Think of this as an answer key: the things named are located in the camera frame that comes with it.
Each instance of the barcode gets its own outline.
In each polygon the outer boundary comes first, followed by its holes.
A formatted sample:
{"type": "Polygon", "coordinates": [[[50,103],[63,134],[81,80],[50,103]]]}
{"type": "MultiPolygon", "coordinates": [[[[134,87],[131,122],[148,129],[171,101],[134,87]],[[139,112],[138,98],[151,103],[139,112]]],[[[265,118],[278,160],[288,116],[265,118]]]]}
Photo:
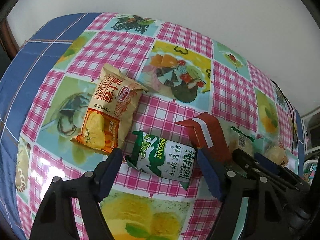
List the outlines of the barcode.
{"type": "Polygon", "coordinates": [[[245,139],[246,139],[246,136],[239,133],[239,145],[243,148],[245,147],[245,139]]]}

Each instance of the white and green package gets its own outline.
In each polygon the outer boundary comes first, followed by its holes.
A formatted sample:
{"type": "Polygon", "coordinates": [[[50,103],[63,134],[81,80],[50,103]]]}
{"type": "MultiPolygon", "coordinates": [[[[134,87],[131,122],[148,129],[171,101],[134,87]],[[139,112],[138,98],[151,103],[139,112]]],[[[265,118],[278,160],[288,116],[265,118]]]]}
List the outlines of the white and green package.
{"type": "Polygon", "coordinates": [[[154,136],[143,131],[137,135],[128,165],[145,173],[182,182],[186,190],[191,177],[196,150],[190,146],[154,136]]]}

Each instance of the red package with white stripe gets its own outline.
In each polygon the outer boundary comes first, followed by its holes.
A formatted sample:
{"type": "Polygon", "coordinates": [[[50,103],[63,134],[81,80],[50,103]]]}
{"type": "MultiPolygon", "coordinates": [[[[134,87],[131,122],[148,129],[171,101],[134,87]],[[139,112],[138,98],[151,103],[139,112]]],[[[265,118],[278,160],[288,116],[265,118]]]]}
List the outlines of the red package with white stripe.
{"type": "Polygon", "coordinates": [[[188,129],[193,147],[208,147],[212,157],[218,162],[232,160],[219,120],[211,114],[202,113],[195,118],[175,123],[188,129]]]}

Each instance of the black cable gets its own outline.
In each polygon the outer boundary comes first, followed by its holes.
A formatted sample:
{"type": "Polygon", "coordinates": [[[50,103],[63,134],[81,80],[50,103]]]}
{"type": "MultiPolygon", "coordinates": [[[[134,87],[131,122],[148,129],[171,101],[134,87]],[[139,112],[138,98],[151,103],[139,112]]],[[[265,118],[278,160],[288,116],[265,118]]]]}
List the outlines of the black cable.
{"type": "Polygon", "coordinates": [[[274,82],[273,80],[271,80],[275,85],[276,87],[279,89],[280,93],[282,94],[282,96],[284,97],[284,100],[286,101],[287,105],[288,105],[288,108],[289,108],[289,111],[290,111],[290,117],[291,117],[291,122],[292,122],[292,127],[293,127],[293,133],[292,133],[292,141],[291,141],[291,153],[293,154],[293,142],[294,142],[294,136],[296,136],[297,138],[297,146],[298,146],[298,134],[297,134],[297,131],[296,131],[296,128],[294,126],[294,108],[293,106],[291,105],[290,101],[286,98],[286,96],[284,95],[284,93],[282,92],[282,90],[280,89],[280,87],[277,85],[276,82],[274,82]]]}

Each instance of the red oval logo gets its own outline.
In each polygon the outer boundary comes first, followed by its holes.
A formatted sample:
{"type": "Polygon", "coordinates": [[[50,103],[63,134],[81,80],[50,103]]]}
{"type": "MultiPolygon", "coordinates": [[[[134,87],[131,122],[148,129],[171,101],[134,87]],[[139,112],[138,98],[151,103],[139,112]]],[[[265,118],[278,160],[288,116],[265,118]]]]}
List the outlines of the red oval logo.
{"type": "Polygon", "coordinates": [[[130,89],[128,87],[122,87],[118,93],[118,100],[122,102],[129,95],[130,89]]]}

